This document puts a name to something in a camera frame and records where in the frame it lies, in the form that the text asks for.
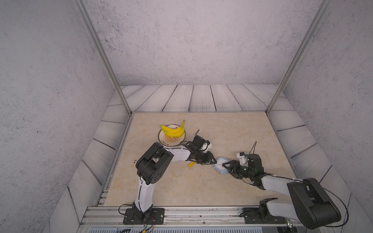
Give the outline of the light blue alarm clock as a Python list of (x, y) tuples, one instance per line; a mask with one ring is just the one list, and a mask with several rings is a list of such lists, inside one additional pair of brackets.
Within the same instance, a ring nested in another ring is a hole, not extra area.
[(227, 158), (219, 157), (217, 162), (213, 165), (213, 168), (220, 174), (225, 175), (228, 173), (228, 170), (223, 166), (224, 163), (229, 162)]

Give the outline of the yellow handled screwdriver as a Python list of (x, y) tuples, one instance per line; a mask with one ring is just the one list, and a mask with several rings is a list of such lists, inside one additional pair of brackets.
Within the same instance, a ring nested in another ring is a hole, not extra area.
[(188, 164), (188, 167), (191, 168), (194, 164), (196, 164), (195, 162), (191, 162)]

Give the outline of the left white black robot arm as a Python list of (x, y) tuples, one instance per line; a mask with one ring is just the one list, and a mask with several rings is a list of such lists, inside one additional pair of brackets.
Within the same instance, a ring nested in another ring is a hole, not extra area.
[(214, 155), (209, 151), (211, 147), (210, 141), (198, 135), (192, 141), (176, 147), (154, 143), (136, 163), (139, 188), (133, 209), (143, 214), (152, 208), (154, 186), (170, 163), (190, 161), (200, 165), (216, 164)]

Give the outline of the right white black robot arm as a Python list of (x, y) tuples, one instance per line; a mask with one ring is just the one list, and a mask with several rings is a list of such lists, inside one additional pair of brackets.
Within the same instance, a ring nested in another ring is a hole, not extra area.
[(222, 164), (234, 178), (250, 179), (252, 186), (291, 198), (289, 202), (268, 198), (260, 201), (258, 208), (244, 208), (240, 216), (245, 218), (246, 223), (274, 224), (293, 219), (313, 230), (331, 227), (333, 223), (341, 221), (341, 212), (329, 196), (331, 192), (324, 189), (316, 179), (279, 177), (265, 172), (257, 154), (240, 153), (238, 157), (245, 162), (231, 160)]

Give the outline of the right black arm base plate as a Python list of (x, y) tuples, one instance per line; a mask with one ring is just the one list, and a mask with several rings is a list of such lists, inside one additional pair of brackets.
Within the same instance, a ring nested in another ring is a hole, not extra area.
[(243, 217), (245, 224), (285, 224), (286, 219), (280, 216), (272, 216), (266, 206), (269, 201), (277, 198), (263, 199), (258, 207), (247, 207), (242, 209), (239, 217)]

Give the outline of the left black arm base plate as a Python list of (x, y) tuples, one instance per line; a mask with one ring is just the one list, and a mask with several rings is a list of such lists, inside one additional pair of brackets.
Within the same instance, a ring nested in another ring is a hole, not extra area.
[(165, 209), (150, 208), (146, 212), (141, 212), (136, 207), (127, 209), (124, 214), (124, 225), (162, 225), (164, 223)]

